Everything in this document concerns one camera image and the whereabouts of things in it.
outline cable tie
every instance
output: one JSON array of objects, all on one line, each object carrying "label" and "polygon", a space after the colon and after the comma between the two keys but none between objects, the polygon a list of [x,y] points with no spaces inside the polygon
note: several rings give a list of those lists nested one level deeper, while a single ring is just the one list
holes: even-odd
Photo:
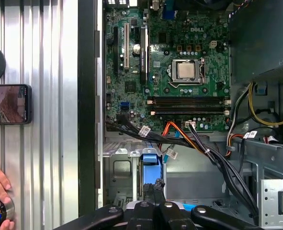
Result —
[{"label": "cable tie", "polygon": [[227,146],[226,146],[226,149],[227,149],[228,151],[230,151],[230,152],[236,151],[236,148],[235,148],[234,146],[229,146],[229,145],[227,145]]}]

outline cpu socket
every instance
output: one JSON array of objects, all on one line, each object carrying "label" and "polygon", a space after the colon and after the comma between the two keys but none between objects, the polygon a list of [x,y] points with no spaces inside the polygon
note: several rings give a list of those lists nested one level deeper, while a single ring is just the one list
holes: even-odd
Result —
[{"label": "cpu socket", "polygon": [[204,59],[200,60],[172,60],[169,66],[169,76],[173,83],[202,84],[204,78]]}]

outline yellow cable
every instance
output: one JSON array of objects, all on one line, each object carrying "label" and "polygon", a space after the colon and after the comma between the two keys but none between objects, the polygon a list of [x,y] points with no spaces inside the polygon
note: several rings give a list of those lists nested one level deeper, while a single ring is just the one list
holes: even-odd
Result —
[{"label": "yellow cable", "polygon": [[262,123],[264,125],[267,125],[267,126],[280,126],[280,125],[283,125],[283,121],[278,122],[278,123],[272,123],[272,122],[263,121],[259,117],[257,117],[255,112],[254,112],[254,108],[253,108],[252,94],[253,94],[253,84],[251,84],[250,87],[249,87],[249,107],[250,107],[250,110],[251,110],[253,116],[255,117],[255,119],[258,120],[260,123]]}]

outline blue latch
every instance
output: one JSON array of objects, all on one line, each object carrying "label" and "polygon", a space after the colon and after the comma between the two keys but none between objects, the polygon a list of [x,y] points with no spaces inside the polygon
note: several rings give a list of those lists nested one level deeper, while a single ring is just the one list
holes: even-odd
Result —
[{"label": "blue latch", "polygon": [[143,155],[143,184],[155,184],[161,178],[161,163],[156,154]]}]

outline ram slot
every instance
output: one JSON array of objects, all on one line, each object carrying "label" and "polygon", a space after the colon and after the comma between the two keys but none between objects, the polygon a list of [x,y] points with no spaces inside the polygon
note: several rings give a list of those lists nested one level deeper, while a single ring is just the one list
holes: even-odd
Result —
[{"label": "ram slot", "polygon": [[118,76],[118,56],[119,56],[118,27],[113,28],[113,73]]},{"label": "ram slot", "polygon": [[124,23],[124,69],[130,68],[130,24]]},{"label": "ram slot", "polygon": [[147,104],[160,106],[189,105],[224,105],[224,97],[148,97]]},{"label": "ram slot", "polygon": [[153,107],[151,115],[223,115],[223,107]]}]

